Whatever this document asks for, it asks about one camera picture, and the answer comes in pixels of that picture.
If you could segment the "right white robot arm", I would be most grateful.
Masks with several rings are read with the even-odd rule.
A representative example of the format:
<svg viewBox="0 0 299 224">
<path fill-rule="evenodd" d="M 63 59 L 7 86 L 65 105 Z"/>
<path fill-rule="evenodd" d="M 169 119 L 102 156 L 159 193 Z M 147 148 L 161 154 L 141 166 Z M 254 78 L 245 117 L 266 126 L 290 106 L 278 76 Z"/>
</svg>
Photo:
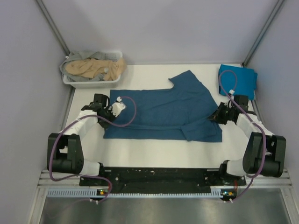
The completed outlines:
<svg viewBox="0 0 299 224">
<path fill-rule="evenodd" d="M 220 168 L 218 179 L 230 184 L 236 176 L 280 177 L 284 170 L 286 139 L 269 131 L 253 111 L 249 111 L 249 99 L 244 95 L 233 96 L 220 103 L 208 120 L 225 125 L 234 122 L 248 138 L 244 156 L 238 160 L 226 160 Z"/>
</svg>

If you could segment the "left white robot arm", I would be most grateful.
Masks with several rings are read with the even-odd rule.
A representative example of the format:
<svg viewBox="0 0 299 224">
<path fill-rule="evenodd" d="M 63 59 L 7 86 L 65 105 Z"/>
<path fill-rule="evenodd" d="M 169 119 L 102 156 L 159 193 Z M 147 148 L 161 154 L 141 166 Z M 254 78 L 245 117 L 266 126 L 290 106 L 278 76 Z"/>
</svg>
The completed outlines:
<svg viewBox="0 0 299 224">
<path fill-rule="evenodd" d="M 93 101 L 82 107 L 73 122 L 61 132 L 49 135 L 47 169 L 50 172 L 88 175 L 94 184 L 103 184 L 106 174 L 101 171 L 102 163 L 84 158 L 81 141 L 94 125 L 108 128 L 115 119 L 109 97 L 95 94 Z"/>
</svg>

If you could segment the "dark blue t shirt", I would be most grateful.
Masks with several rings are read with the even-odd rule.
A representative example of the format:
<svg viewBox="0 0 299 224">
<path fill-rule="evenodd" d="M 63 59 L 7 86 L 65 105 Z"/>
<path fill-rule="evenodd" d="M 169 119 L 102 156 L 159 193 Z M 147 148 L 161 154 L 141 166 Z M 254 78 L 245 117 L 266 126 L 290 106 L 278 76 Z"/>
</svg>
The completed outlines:
<svg viewBox="0 0 299 224">
<path fill-rule="evenodd" d="M 222 129 L 207 118 L 217 104 L 210 91 L 190 71 L 169 79 L 170 89 L 111 90 L 126 109 L 105 130 L 105 139 L 186 140 L 217 143 Z"/>
</svg>

